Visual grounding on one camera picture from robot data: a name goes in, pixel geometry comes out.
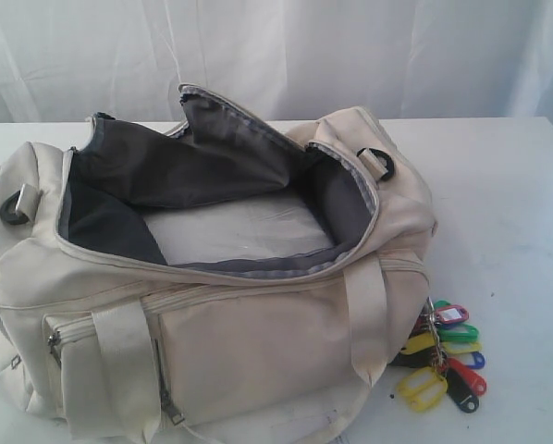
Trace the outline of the cream fabric duffel bag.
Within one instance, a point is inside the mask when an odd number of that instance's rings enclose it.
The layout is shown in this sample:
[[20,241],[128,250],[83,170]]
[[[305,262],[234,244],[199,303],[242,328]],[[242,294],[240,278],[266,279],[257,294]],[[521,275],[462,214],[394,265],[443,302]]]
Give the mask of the cream fabric duffel bag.
[[[168,132],[104,113],[82,148],[0,165],[0,396],[75,438],[326,443],[363,408],[429,295],[425,181],[364,108],[287,132],[204,87]],[[170,265],[144,216],[294,191],[314,253]]]

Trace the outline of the white backdrop curtain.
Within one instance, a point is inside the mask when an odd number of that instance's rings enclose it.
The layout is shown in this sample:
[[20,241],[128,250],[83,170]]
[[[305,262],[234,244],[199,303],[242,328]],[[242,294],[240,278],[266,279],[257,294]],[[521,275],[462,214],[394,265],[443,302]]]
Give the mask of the white backdrop curtain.
[[553,1],[0,1],[0,122],[173,120],[181,82],[266,119],[553,123]]

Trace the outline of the bunch of colourful key tags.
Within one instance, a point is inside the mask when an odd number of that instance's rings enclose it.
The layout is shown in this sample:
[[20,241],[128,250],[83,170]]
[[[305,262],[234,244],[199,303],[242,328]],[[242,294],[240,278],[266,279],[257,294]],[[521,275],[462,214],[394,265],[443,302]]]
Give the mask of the bunch of colourful key tags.
[[476,413],[487,383],[479,373],[485,357],[479,330],[469,312],[448,301],[427,300],[411,335],[390,362],[411,369],[397,392],[415,412],[425,412],[449,397],[463,413]]

